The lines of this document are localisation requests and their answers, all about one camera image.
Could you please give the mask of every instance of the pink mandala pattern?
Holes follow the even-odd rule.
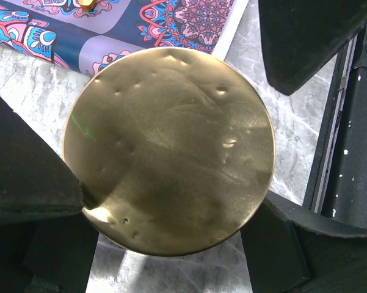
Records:
[[[227,21],[233,0],[150,0],[139,26],[155,46],[180,46],[211,53]]]
[[[184,1],[184,6],[175,11],[175,19],[183,24],[185,37],[199,37],[204,44],[212,45],[221,34],[231,5],[230,0]]]

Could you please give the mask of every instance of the patterned fabric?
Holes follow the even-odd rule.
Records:
[[[144,48],[212,53],[234,0],[0,0],[0,45],[93,76]]]
[[[93,9],[89,13],[85,13],[81,8],[78,0],[24,0],[23,3],[30,5],[33,9],[48,14],[73,15],[81,18],[84,16],[92,17],[101,14],[103,11],[110,11],[113,3],[119,0],[97,0]]]
[[[29,56],[57,64],[69,66],[54,54],[56,33],[46,30],[49,24],[33,20],[27,12],[10,11],[0,6],[0,44]]]
[[[140,16],[145,41],[155,46],[179,46],[211,53],[227,20],[233,0],[151,0]]]

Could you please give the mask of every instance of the gold metal plate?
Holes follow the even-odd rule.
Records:
[[[224,241],[258,209],[274,132],[232,67],[190,49],[148,49],[90,81],[63,157],[101,233],[139,253],[179,256]]]

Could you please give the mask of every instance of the brass disc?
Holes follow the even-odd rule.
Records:
[[[89,82],[63,157],[101,233],[139,253],[179,256],[224,241],[258,209],[274,132],[232,67],[190,49],[148,49]]]

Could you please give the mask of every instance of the marble surface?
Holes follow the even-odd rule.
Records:
[[[275,128],[277,165],[271,189],[301,204],[335,59],[303,88],[284,96],[266,81],[257,0],[250,0],[225,59],[256,88]],[[87,76],[0,47],[0,95],[60,154],[71,107]],[[125,251],[100,236],[87,293],[251,292],[240,233],[182,258]]]

